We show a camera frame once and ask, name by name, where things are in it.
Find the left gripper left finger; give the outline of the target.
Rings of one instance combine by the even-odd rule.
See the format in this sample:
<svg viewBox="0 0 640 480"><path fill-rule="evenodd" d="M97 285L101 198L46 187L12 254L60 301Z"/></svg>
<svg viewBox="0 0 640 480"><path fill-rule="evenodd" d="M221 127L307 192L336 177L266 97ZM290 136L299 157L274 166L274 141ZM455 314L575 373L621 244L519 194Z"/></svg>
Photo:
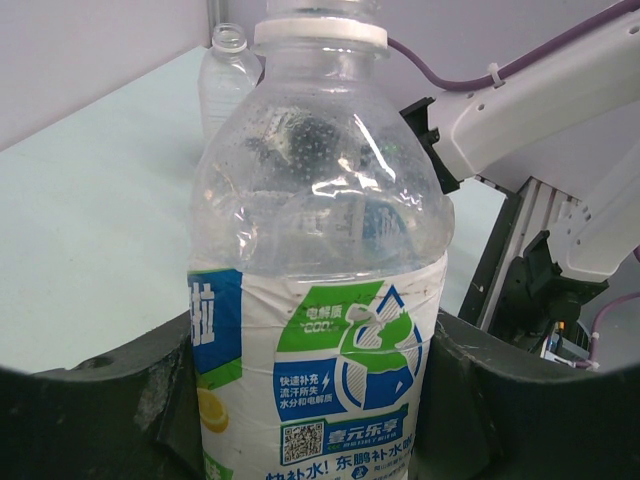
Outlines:
<svg viewBox="0 0 640 480"><path fill-rule="evenodd" d="M77 367L1 370L4 479L201 479L186 313Z"/></svg>

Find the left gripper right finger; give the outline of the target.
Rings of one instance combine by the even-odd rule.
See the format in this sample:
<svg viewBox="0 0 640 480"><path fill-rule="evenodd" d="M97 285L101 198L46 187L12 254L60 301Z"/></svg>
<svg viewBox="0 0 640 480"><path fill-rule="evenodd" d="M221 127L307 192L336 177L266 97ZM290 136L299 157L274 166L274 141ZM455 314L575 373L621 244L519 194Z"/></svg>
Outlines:
<svg viewBox="0 0 640 480"><path fill-rule="evenodd" d="M636 479L639 368L543 360L440 312L412 479Z"/></svg>

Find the clear bottle blue cap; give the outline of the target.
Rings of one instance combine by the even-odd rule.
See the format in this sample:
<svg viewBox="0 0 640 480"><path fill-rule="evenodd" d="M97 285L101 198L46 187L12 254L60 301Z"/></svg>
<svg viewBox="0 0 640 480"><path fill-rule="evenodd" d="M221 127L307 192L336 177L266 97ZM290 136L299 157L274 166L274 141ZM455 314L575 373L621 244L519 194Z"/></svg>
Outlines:
<svg viewBox="0 0 640 480"><path fill-rule="evenodd" d="M272 1L266 74L196 170L187 273L209 479L402 479L454 230L376 87L374 1Z"/></svg>

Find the large clear bottle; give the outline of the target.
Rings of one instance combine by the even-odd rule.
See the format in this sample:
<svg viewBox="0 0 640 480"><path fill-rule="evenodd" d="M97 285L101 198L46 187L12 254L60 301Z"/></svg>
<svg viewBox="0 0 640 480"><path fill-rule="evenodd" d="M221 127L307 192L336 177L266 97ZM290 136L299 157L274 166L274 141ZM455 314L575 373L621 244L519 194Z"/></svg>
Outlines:
<svg viewBox="0 0 640 480"><path fill-rule="evenodd" d="M214 27L198 78L201 124L210 141L233 111L256 87L263 72L249 49L244 30L234 23Z"/></svg>

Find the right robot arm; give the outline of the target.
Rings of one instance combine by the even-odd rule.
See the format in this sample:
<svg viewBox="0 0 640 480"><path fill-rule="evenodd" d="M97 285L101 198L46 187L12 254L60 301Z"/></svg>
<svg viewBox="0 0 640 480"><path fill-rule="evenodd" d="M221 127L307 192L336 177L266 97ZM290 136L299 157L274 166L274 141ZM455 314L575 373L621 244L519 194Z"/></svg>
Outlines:
<svg viewBox="0 0 640 480"><path fill-rule="evenodd" d="M419 134L444 192L514 151L639 99L639 4L618 1L481 79L436 79L396 41L441 94ZM546 245L562 277L608 280L639 246L639 149L552 225Z"/></svg>

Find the right aluminium frame post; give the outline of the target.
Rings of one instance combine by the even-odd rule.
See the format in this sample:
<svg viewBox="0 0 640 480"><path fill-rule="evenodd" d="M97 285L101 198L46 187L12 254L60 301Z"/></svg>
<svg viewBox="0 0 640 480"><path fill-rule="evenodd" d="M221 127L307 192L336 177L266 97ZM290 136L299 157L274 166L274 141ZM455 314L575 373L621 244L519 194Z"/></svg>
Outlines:
<svg viewBox="0 0 640 480"><path fill-rule="evenodd" d="M229 1L228 0L207 0L208 19L208 40L209 46L213 44L213 34L215 27L222 23L229 22Z"/></svg>

